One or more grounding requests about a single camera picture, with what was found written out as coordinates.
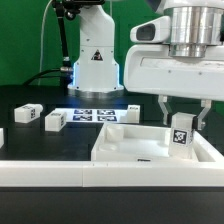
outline table surface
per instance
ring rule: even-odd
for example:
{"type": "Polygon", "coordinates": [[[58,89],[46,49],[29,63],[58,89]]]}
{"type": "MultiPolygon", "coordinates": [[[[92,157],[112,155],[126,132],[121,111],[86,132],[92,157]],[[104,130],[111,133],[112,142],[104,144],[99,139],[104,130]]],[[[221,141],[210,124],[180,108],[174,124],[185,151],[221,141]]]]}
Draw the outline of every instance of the table surface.
{"type": "MultiPolygon", "coordinates": [[[[0,127],[6,144],[1,160],[86,161],[102,124],[67,124],[59,133],[44,131],[44,117],[58,107],[127,109],[141,105],[141,124],[162,125],[157,97],[126,93],[110,100],[68,96],[58,87],[0,87],[0,127]],[[14,122],[14,109],[42,104],[40,119],[14,122]]],[[[200,102],[175,98],[173,112],[199,114],[200,102]]],[[[211,111],[201,134],[224,153],[224,118],[211,111]]],[[[224,188],[115,187],[115,188],[0,188],[0,223],[182,223],[223,222],[224,188]]]]}
{"type": "MultiPolygon", "coordinates": [[[[142,125],[163,126],[154,95],[125,93],[119,98],[93,100],[68,96],[59,87],[1,86],[0,96],[0,127],[5,132],[1,160],[89,161],[102,123],[67,123],[59,133],[45,132],[44,118],[55,108],[127,109],[131,104],[140,105],[142,125]],[[29,124],[15,123],[14,109],[27,103],[42,104],[41,117],[29,124]]],[[[199,101],[181,98],[173,98],[171,107],[173,112],[193,114],[201,110],[199,101]]],[[[200,133],[224,154],[224,118],[213,110],[206,122],[200,133]]]]}

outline black and white pattern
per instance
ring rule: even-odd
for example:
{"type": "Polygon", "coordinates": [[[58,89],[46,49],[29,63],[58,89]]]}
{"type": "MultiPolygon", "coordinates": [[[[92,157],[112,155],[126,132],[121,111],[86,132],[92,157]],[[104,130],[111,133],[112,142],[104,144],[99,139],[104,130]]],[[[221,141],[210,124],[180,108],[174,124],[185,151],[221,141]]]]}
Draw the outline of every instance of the black and white pattern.
{"type": "Polygon", "coordinates": [[[65,118],[64,116],[61,117],[61,126],[63,126],[65,124],[65,118]]]}
{"type": "Polygon", "coordinates": [[[182,145],[186,145],[187,144],[187,132],[180,131],[180,130],[174,130],[173,142],[182,144],[182,145]]]}
{"type": "Polygon", "coordinates": [[[73,121],[92,121],[93,117],[88,115],[75,115],[73,116],[73,121]]]}
{"type": "Polygon", "coordinates": [[[33,109],[33,107],[28,107],[28,106],[23,106],[22,108],[23,108],[23,109],[26,109],[26,110],[33,109]]]}
{"type": "Polygon", "coordinates": [[[92,114],[92,110],[87,109],[75,109],[74,114],[92,114]]]}
{"type": "Polygon", "coordinates": [[[32,109],[31,110],[31,119],[35,118],[36,117],[36,112],[35,112],[35,109],[32,109]]]}
{"type": "Polygon", "coordinates": [[[114,110],[97,110],[98,115],[115,115],[114,110]]]}
{"type": "Polygon", "coordinates": [[[111,122],[116,122],[117,118],[116,116],[98,116],[97,117],[98,121],[111,121],[111,122]]]}
{"type": "Polygon", "coordinates": [[[61,114],[59,114],[59,113],[52,113],[51,116],[60,117],[61,114]]]}

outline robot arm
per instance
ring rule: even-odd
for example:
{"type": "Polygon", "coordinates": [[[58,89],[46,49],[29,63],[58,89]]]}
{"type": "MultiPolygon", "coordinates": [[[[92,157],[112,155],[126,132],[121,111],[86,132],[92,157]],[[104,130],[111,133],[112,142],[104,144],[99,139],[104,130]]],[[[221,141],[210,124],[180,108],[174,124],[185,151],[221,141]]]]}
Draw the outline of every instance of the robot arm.
{"type": "Polygon", "coordinates": [[[152,10],[158,14],[163,14],[164,5],[167,0],[146,0],[152,10]]]}

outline small white block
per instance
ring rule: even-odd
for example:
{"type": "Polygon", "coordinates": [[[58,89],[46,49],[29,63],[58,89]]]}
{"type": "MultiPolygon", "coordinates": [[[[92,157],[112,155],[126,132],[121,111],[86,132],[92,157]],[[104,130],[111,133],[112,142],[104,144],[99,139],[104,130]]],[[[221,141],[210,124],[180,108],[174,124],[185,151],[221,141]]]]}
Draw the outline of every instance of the small white block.
{"type": "Polygon", "coordinates": [[[4,132],[3,128],[0,128],[0,148],[4,145],[4,132]]]}
{"type": "Polygon", "coordinates": [[[177,113],[172,117],[169,155],[182,159],[192,159],[195,115],[177,113]]]}
{"type": "Polygon", "coordinates": [[[128,105],[127,123],[138,124],[139,120],[140,120],[140,106],[139,105],[128,105]]]}
{"type": "Polygon", "coordinates": [[[66,125],[66,117],[66,112],[52,111],[45,117],[45,131],[59,132],[66,125]]]}
{"type": "Polygon", "coordinates": [[[26,104],[14,110],[15,122],[29,123],[40,117],[43,107],[40,104],[26,104]]]}

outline warning label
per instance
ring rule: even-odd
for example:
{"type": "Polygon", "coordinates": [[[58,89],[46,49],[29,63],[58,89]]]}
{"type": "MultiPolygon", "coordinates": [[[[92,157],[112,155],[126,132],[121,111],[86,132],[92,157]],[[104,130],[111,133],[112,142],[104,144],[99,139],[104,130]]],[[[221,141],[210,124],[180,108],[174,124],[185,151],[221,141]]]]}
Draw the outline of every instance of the warning label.
{"type": "Polygon", "coordinates": [[[102,58],[99,50],[97,50],[96,53],[93,55],[92,60],[93,61],[103,61],[103,58],[102,58]]]}

